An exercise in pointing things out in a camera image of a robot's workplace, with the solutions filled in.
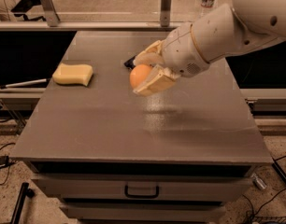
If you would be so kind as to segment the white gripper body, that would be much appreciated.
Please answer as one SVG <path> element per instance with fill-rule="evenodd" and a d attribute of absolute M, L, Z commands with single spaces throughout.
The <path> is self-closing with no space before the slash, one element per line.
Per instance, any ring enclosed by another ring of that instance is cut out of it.
<path fill-rule="evenodd" d="M 194 77 L 209 69 L 193 35 L 193 25 L 184 23 L 173 30 L 162 45 L 164 65 L 182 77 Z"/>

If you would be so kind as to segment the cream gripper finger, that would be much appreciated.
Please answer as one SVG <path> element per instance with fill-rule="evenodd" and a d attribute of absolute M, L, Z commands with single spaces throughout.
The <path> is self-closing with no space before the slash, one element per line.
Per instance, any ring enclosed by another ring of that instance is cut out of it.
<path fill-rule="evenodd" d="M 175 85 L 180 75 L 173 72 L 169 68 L 163 68 L 156 64 L 152 66 L 147 78 L 139 84 L 136 88 L 132 88 L 133 92 L 141 96 L 150 96 L 154 93 L 165 91 Z"/>
<path fill-rule="evenodd" d="M 157 40 L 135 56 L 134 65 L 164 64 L 162 56 L 163 40 Z"/>

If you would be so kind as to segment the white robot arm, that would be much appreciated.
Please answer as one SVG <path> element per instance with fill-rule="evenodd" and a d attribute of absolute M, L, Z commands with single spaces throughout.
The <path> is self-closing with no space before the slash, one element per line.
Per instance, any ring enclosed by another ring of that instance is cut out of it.
<path fill-rule="evenodd" d="M 185 22 L 166 39 L 135 56 L 150 73 L 134 93 L 153 95 L 172 87 L 179 77 L 195 77 L 212 63 L 286 41 L 286 0 L 233 0 L 194 22 Z"/>

